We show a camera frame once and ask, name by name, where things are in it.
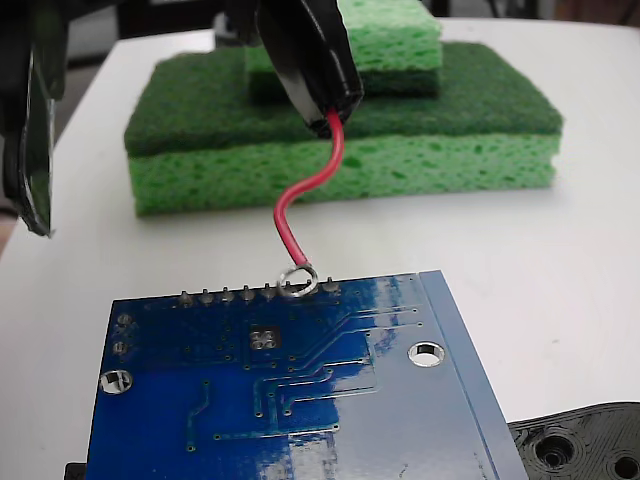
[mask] hole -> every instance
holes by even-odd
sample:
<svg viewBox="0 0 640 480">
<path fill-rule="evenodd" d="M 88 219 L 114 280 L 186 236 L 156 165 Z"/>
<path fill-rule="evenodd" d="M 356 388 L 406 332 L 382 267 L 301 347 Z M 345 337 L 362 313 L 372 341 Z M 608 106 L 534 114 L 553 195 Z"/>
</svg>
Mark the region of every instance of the hole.
<svg viewBox="0 0 640 480">
<path fill-rule="evenodd" d="M 556 453 L 547 453 L 547 455 L 544 457 L 544 463 L 549 465 L 551 468 L 556 468 L 558 465 L 560 465 L 561 460 Z"/>
<path fill-rule="evenodd" d="M 416 343 L 408 354 L 409 360 L 418 367 L 437 367 L 444 360 L 444 349 L 437 343 Z"/>
<path fill-rule="evenodd" d="M 616 475 L 625 480 L 631 478 L 637 478 L 640 472 L 640 466 L 638 462 L 631 457 L 622 457 L 616 462 L 614 467 Z"/>
<path fill-rule="evenodd" d="M 536 455 L 549 468 L 560 468 L 573 458 L 573 444 L 564 437 L 553 435 L 536 446 Z"/>
<path fill-rule="evenodd" d="M 133 385 L 133 376 L 126 370 L 110 370 L 100 375 L 100 390 L 107 395 L 120 395 Z"/>
</svg>

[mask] dark green scouring pad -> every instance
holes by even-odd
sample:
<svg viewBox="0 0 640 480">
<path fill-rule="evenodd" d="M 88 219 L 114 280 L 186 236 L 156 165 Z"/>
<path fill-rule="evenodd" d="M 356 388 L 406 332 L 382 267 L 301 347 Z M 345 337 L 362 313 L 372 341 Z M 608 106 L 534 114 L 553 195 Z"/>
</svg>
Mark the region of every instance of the dark green scouring pad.
<svg viewBox="0 0 640 480">
<path fill-rule="evenodd" d="M 442 93 L 365 98 L 346 126 L 344 167 L 303 200 L 548 186 L 562 118 L 483 45 L 444 45 Z M 290 105 L 250 103 L 244 52 L 156 67 L 125 133 L 139 214 L 272 205 L 324 165 Z"/>
<path fill-rule="evenodd" d="M 343 0 L 340 10 L 367 96 L 437 94 L 440 23 L 417 0 Z M 263 48 L 246 51 L 249 95 L 256 103 L 288 98 Z"/>
</svg>

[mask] wire insulation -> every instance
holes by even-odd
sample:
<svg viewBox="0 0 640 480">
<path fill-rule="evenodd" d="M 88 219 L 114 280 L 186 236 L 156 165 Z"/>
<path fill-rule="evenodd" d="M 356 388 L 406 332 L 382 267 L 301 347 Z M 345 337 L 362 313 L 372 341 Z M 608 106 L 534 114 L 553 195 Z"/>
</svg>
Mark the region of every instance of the wire insulation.
<svg viewBox="0 0 640 480">
<path fill-rule="evenodd" d="M 333 137 L 333 151 L 327 165 L 315 175 L 305 178 L 304 180 L 291 185 L 278 199 L 273 209 L 273 221 L 276 224 L 282 243 L 291 255 L 291 259 L 296 265 L 308 265 L 309 260 L 298 245 L 296 238 L 291 232 L 289 223 L 287 222 L 287 208 L 293 201 L 309 190 L 319 187 L 327 182 L 340 168 L 342 164 L 342 155 L 344 153 L 344 132 L 342 131 L 342 122 L 335 110 L 330 110 L 327 114 L 331 135 Z"/>
</svg>

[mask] sponge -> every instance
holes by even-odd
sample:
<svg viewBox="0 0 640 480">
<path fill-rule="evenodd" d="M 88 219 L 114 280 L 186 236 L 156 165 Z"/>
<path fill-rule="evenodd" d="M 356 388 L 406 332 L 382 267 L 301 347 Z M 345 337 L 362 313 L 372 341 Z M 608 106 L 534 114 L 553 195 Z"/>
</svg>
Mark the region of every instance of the sponge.
<svg viewBox="0 0 640 480">
<path fill-rule="evenodd" d="M 437 94 L 441 28 L 421 1 L 341 0 L 339 7 L 367 96 Z M 246 68 L 252 101 L 288 101 L 264 48 L 247 49 Z"/>
<path fill-rule="evenodd" d="M 344 167 L 304 201 L 546 187 L 562 118 L 478 44 L 444 44 L 442 94 L 365 98 L 346 125 Z M 125 133 L 138 214 L 272 205 L 331 146 L 290 105 L 252 105 L 244 52 L 159 64 Z"/>
</svg>

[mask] white surface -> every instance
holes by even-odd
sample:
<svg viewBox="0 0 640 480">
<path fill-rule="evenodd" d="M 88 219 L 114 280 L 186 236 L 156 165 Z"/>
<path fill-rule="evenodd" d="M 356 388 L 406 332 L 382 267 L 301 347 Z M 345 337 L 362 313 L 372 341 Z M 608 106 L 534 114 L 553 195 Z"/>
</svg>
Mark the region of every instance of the white surface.
<svg viewBox="0 0 640 480">
<path fill-rule="evenodd" d="M 444 24 L 447 39 L 494 47 L 566 117 L 554 187 L 297 207 L 301 244 L 334 278 L 442 269 L 508 421 L 640 401 L 640 32 Z M 56 235 L 20 226 L 7 247 L 0 478 L 58 479 L 85 459 L 113 299 L 262 285 L 289 265 L 269 209 L 134 216 L 129 115 L 155 62 L 210 39 L 116 46 L 56 148 Z"/>
</svg>

